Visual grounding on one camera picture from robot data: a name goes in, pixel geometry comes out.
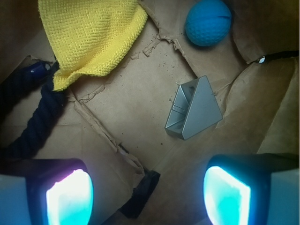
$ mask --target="yellow microfiber cloth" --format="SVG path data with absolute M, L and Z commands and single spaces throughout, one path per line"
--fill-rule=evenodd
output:
M 81 75 L 108 75 L 147 20 L 138 0 L 38 0 L 38 8 L 60 64 L 53 79 L 57 91 Z

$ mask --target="dark blue rope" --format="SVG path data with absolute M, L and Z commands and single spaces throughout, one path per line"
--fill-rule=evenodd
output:
M 45 62 L 39 63 L 42 63 L 44 71 L 34 73 L 31 68 L 21 70 L 5 80 L 0 86 L 0 116 L 3 119 L 21 98 L 28 95 L 32 89 L 41 84 L 45 76 L 48 76 L 41 89 L 42 98 L 38 108 L 29 119 L 27 128 L 8 147 L 0 149 L 0 158 L 31 158 L 35 156 L 45 144 L 63 112 L 66 103 L 65 91 L 53 91 L 53 75 L 59 65 L 56 62 L 47 71 Z

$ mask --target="cyan light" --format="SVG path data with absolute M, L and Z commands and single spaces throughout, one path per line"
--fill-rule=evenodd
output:
M 214 225 L 246 225 L 249 220 L 251 188 L 219 166 L 204 176 L 204 202 Z
M 83 170 L 74 170 L 46 192 L 49 225 L 86 225 L 93 206 L 93 184 Z

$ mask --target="blue rubber ball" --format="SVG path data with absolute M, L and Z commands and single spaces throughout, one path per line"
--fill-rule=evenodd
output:
M 231 12 L 221 0 L 202 0 L 187 15 L 187 37 L 198 46 L 212 46 L 228 34 Z

